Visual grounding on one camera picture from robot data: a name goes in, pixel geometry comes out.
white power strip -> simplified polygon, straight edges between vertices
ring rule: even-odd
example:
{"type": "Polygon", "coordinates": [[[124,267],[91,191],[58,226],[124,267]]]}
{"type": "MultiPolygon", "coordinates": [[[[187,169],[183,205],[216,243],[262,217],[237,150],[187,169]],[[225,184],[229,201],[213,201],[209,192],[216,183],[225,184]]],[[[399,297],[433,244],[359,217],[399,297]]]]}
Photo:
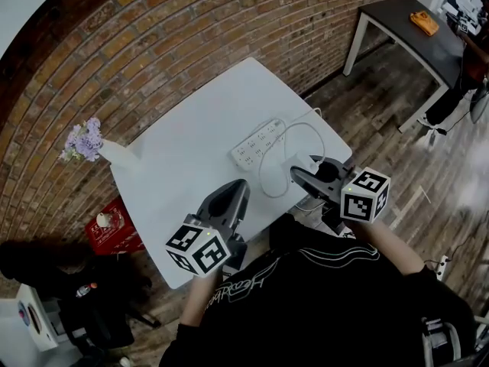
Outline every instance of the white power strip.
{"type": "Polygon", "coordinates": [[[446,265],[449,263],[449,258],[446,255],[442,256],[438,267],[436,268],[436,278],[439,281],[443,281],[443,275],[445,274],[446,265]]]}
{"type": "Polygon", "coordinates": [[[231,150],[231,156],[238,167],[249,171],[257,167],[265,151],[285,131],[285,126],[279,119],[273,119],[268,124],[257,130],[231,150]]]}

white vase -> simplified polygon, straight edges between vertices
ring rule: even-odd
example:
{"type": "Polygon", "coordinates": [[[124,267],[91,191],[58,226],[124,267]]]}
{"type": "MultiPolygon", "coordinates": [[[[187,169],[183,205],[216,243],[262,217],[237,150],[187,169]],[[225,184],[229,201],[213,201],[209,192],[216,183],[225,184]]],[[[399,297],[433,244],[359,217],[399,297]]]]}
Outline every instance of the white vase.
{"type": "Polygon", "coordinates": [[[139,167],[139,158],[128,148],[110,140],[102,139],[102,147],[99,154],[107,159],[113,166],[119,166],[131,170],[139,167]]]}

shoe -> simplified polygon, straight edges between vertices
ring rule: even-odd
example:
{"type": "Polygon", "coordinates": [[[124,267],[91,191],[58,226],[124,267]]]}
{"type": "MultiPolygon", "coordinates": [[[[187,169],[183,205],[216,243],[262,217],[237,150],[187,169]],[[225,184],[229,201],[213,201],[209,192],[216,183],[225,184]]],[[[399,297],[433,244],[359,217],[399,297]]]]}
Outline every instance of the shoe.
{"type": "Polygon", "coordinates": [[[433,125],[433,124],[430,124],[428,122],[428,119],[426,117],[426,114],[423,114],[421,117],[419,117],[417,119],[417,121],[421,124],[421,125],[424,125],[424,126],[427,126],[428,128],[431,128],[431,129],[435,129],[437,127],[437,125],[433,125]]]}

red box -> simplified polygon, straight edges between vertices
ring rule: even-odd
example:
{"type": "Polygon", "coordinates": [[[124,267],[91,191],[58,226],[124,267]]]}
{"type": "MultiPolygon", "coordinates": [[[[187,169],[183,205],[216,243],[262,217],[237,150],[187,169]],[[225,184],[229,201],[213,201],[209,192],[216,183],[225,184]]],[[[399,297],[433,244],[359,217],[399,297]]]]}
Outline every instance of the red box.
{"type": "Polygon", "coordinates": [[[102,228],[97,224],[95,218],[85,226],[90,245],[97,255],[134,253],[144,250],[143,242],[120,196],[107,205],[102,213],[117,213],[124,220],[124,225],[118,229],[102,228]]]}

brick arch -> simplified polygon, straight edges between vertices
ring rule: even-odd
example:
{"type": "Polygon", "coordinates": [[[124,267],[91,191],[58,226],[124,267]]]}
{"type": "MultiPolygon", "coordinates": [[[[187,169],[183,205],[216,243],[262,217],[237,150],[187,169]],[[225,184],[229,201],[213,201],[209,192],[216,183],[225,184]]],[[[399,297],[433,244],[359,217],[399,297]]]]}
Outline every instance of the brick arch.
{"type": "Polygon", "coordinates": [[[73,124],[96,115],[126,145],[249,56],[301,93],[344,63],[373,1],[46,1],[0,60],[0,242],[83,241],[117,195],[106,161],[57,159],[73,124]]]}

